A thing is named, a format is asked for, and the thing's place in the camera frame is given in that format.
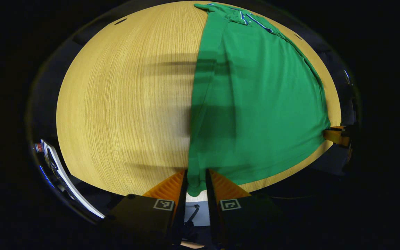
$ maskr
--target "black background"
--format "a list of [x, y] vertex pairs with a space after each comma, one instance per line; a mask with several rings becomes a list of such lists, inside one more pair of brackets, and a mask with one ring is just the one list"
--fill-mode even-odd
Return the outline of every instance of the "black background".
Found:
[[[0, 3], [0, 248], [108, 244], [96, 228], [59, 203], [30, 166], [24, 111], [41, 62], [79, 27], [121, 3]], [[300, 237], [308, 239], [309, 247], [395, 247], [400, 244], [400, 1], [273, 4], [339, 53], [353, 71], [363, 104], [361, 163], [340, 198], [325, 201], [303, 223]]]

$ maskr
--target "table surface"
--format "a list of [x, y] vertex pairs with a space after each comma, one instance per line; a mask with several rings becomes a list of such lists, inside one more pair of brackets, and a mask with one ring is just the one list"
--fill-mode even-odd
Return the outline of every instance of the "table surface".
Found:
[[[209, 1], [157, 5], [114, 21], [73, 60], [58, 98], [57, 133], [75, 177], [113, 193], [141, 195], [187, 168], [192, 84], [208, 17], [194, 3]], [[338, 95], [322, 60], [299, 35], [267, 20], [314, 66], [331, 126], [340, 125]], [[331, 145], [325, 141], [292, 168], [240, 186], [250, 192], [283, 180]]]

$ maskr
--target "green shirt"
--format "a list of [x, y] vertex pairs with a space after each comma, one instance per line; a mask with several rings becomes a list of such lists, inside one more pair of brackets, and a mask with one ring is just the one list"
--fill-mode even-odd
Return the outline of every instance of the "green shirt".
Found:
[[280, 173], [311, 155], [330, 126], [322, 81], [276, 27], [217, 3], [208, 12], [195, 69], [188, 193], [205, 170], [236, 184]]

